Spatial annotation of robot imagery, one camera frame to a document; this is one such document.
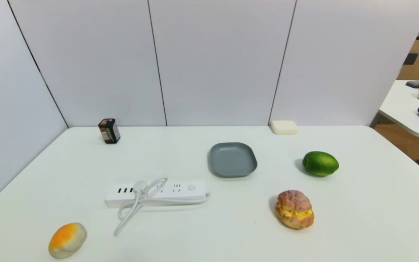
wooden floor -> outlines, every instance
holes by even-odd
[[[378,124],[374,128],[411,159],[419,159],[419,138],[396,124]]]

white block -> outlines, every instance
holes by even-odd
[[[294,135],[297,132],[296,123],[290,120],[272,121],[271,128],[276,135]]]

battery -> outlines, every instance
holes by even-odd
[[[101,135],[106,144],[115,144],[121,138],[114,118],[105,118],[98,124]]]

bread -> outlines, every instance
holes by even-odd
[[[289,190],[278,196],[276,214],[291,229],[304,229],[313,225],[315,214],[311,202],[302,192]]]
[[[54,258],[70,257],[80,249],[87,238],[87,230],[80,223],[70,223],[60,227],[48,245],[49,254]]]

white power strip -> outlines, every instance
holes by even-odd
[[[135,199],[135,193],[132,191],[134,185],[135,182],[128,182],[112,186],[106,193],[106,205],[111,208],[120,207],[123,203]],[[165,201],[159,202],[158,199],[203,200],[206,197],[205,182],[202,180],[169,180],[151,197],[156,201],[150,201],[147,205],[177,205]]]

